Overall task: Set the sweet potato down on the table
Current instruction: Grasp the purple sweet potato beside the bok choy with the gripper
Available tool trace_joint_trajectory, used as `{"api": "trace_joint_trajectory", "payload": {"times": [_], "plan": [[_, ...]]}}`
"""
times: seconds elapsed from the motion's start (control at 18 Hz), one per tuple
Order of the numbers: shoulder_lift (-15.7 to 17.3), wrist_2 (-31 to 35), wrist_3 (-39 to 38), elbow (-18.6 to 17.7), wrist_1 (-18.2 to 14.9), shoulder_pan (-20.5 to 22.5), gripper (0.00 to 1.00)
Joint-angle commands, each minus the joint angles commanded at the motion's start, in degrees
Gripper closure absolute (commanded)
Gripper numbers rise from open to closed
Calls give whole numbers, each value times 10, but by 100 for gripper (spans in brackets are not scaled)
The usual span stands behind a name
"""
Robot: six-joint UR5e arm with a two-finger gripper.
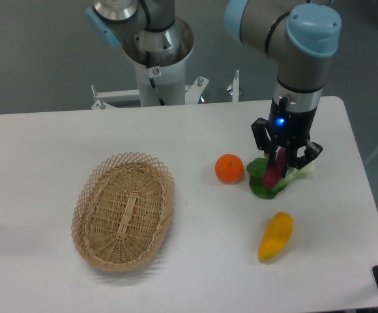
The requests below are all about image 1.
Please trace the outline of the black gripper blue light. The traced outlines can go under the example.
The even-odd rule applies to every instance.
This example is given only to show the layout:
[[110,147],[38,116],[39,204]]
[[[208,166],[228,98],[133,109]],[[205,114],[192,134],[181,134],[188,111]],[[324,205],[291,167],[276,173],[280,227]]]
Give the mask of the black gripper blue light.
[[298,150],[305,146],[304,155],[296,157],[293,168],[301,170],[313,162],[323,151],[318,143],[310,141],[310,130],[317,109],[308,112],[279,112],[279,105],[272,100],[268,121],[262,117],[251,125],[257,148],[267,156],[267,167],[276,163],[278,147],[290,151],[296,157]]

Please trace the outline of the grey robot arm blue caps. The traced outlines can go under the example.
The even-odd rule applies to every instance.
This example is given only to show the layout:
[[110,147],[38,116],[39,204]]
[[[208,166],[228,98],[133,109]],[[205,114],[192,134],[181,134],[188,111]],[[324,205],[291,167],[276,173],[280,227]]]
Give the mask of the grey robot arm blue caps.
[[[183,104],[184,63],[194,40],[173,1],[94,1],[85,11],[108,46],[122,46],[137,69],[142,106]],[[268,167],[301,169],[322,147],[310,129],[338,49],[342,20],[330,1],[230,1],[225,28],[278,62],[269,117],[252,124]]]

